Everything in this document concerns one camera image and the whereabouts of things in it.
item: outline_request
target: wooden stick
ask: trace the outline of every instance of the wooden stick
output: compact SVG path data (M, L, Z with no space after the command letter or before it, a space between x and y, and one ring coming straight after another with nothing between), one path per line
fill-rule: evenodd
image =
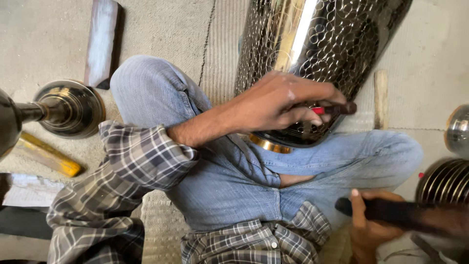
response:
M118 39L120 9L115 1L93 0L84 77L86 86L109 89L113 60L119 59L113 57L113 48L115 44L119 46L115 40Z
M386 130L389 127L389 109L387 104L387 72L375 72L375 129Z
M21 133L21 137L15 145L15 151L20 151L69 178L76 176L82 170L78 163L26 132Z

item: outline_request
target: jeans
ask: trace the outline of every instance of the jeans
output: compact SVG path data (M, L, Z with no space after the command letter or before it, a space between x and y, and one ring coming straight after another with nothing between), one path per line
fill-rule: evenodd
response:
M129 58L114 73L111 91L124 123L170 127L210 109L201 88L171 63ZM333 134L313 148L278 154L228 135L199 149L200 161L166 192L192 230L209 231L253 219L290 221L303 202L315 204L333 229L349 218L335 210L352 188L394 190L418 167L423 152L409 136L373 130ZM278 189L279 173L316 175Z

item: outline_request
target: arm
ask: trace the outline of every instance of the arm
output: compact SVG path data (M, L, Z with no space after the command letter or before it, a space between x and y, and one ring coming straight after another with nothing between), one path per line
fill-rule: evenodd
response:
M376 264L376 253L378 247L388 241L397 239L404 234L398 227L381 225L368 221L365 217L365 203L363 198L373 200L376 198L390 201L404 201L402 197L390 192L362 192L352 190L350 200L352 202L352 228L350 240L352 242L351 264Z
M194 148L218 137L300 120L321 123L308 108L292 108L306 100L345 102L331 84L272 72L230 102L171 128L102 123L103 163L60 191L49 210L47 222L54 230L49 262L139 262L143 223L129 216L146 193L177 185L197 163Z

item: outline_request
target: ribbed metal vase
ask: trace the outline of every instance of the ribbed metal vase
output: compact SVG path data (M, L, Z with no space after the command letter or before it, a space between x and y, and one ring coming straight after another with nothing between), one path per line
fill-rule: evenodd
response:
M271 70L332 82L352 101L370 75L412 0L252 0L244 28L235 94ZM315 102L306 102L308 107ZM341 121L301 122L255 132L259 145L307 148Z
M445 159L432 165L420 179L416 201L469 204L469 160Z

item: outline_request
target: shirt sleeve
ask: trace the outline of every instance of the shirt sleeve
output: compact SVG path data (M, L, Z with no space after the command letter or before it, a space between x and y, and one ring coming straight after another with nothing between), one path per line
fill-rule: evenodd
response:
M172 141L162 125L142 129L106 121L99 133L104 161L62 189L49 209L48 263L141 262L144 227L131 212L151 190L177 185L198 160L196 150Z

